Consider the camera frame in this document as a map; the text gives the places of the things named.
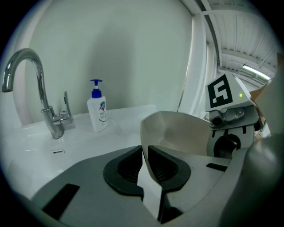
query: bottle label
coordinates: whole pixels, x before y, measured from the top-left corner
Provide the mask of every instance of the bottle label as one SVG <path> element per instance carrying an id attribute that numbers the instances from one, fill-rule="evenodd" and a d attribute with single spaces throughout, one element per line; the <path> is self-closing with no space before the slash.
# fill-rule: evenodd
<path id="1" fill-rule="evenodd" d="M 101 122 L 103 122 L 103 125 L 105 124 L 105 122 L 107 121 L 107 114 L 105 111 L 106 108 L 106 102 L 103 101 L 101 102 L 101 104 L 99 105 L 99 120 Z"/>

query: blue pump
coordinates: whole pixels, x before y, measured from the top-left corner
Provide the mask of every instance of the blue pump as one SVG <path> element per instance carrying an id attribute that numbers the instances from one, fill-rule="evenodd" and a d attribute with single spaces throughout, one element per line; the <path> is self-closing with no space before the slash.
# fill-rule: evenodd
<path id="1" fill-rule="evenodd" d="M 95 82 L 95 89 L 92 91 L 92 98 L 100 98 L 102 96 L 101 90 L 98 88 L 98 83 L 103 82 L 102 80 L 90 80 Z"/>

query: white bottle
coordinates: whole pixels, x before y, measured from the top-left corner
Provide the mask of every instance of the white bottle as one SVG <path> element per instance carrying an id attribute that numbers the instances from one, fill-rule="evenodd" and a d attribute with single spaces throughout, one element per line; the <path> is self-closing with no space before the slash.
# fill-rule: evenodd
<path id="1" fill-rule="evenodd" d="M 95 132 L 105 129 L 107 126 L 107 106 L 106 97 L 102 96 L 102 92 L 98 89 L 98 82 L 102 80 L 91 80 L 95 82 L 95 89 L 92 91 L 92 97 L 87 101 L 89 114 Z"/>

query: sink overflow hole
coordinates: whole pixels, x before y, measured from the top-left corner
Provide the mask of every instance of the sink overflow hole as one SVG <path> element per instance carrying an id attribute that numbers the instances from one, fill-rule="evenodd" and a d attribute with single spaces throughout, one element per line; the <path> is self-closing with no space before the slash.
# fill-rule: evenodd
<path id="1" fill-rule="evenodd" d="M 54 155 L 59 155 L 59 154 L 64 154 L 65 151 L 64 151 L 64 150 L 56 150 L 56 151 L 52 151 L 52 153 L 53 153 Z"/>

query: faucet spout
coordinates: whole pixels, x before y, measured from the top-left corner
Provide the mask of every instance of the faucet spout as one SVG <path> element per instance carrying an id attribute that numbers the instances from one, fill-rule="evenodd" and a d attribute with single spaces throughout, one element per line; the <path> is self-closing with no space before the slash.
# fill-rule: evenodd
<path id="1" fill-rule="evenodd" d="M 43 66 L 37 53 L 30 48 L 21 49 L 14 53 L 14 55 L 10 58 L 4 72 L 2 92 L 13 91 L 16 69 L 19 63 L 25 59 L 30 60 L 35 67 L 41 105 L 42 108 L 46 110 L 49 108 L 49 104 L 45 92 Z"/>

